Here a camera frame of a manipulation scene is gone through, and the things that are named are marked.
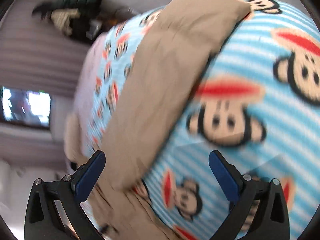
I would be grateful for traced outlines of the tan puffer jacket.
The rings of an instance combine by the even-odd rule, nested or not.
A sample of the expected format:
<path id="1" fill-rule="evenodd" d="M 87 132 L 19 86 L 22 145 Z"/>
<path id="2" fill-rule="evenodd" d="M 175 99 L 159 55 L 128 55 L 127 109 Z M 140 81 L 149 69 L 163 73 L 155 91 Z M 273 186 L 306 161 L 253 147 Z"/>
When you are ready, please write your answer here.
<path id="1" fill-rule="evenodd" d="M 82 165 L 101 150 L 106 166 L 88 202 L 103 239 L 177 239 L 137 194 L 193 87 L 236 25 L 250 13 L 239 0 L 173 0 L 107 32 L 87 140 L 66 121 L 64 151 Z"/>

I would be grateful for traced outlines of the window with dark frame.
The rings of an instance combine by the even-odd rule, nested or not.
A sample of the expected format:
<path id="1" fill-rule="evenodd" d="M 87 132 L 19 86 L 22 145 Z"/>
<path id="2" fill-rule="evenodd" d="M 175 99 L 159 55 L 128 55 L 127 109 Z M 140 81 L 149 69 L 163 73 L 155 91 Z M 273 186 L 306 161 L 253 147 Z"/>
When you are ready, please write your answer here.
<path id="1" fill-rule="evenodd" d="M 1 122 L 14 126 L 50 130 L 52 99 L 43 91 L 1 87 Z"/>

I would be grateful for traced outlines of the dark clutter pile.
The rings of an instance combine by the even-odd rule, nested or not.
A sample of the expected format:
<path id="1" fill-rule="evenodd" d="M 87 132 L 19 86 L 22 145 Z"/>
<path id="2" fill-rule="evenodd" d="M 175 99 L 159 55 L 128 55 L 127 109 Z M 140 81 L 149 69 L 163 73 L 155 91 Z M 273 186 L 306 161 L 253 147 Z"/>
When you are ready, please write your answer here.
<path id="1" fill-rule="evenodd" d="M 54 0 L 37 4 L 31 15 L 52 24 L 61 34 L 92 44 L 101 33 L 123 23 L 139 12 L 121 7 L 112 11 L 104 0 Z"/>

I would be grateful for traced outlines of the blue striped monkey blanket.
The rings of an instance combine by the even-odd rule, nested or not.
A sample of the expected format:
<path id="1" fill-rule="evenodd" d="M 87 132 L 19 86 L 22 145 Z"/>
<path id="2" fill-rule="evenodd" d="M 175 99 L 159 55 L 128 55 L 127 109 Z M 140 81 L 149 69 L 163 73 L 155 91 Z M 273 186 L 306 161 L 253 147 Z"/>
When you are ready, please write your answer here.
<path id="1" fill-rule="evenodd" d="M 239 0 L 250 13 L 212 56 L 137 194 L 177 239 L 210 239 L 233 208 L 208 158 L 241 175 L 280 181 L 290 238 L 319 206 L 319 31 L 274 0 Z"/>

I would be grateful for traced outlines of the grey curtain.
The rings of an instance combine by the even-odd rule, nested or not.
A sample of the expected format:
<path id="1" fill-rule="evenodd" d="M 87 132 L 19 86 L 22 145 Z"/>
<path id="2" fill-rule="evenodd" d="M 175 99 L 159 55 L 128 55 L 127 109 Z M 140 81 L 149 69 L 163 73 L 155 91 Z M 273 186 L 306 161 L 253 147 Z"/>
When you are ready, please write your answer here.
<path id="1" fill-rule="evenodd" d="M 1 85 L 74 95 L 89 46 L 41 24 L 1 28 Z"/>

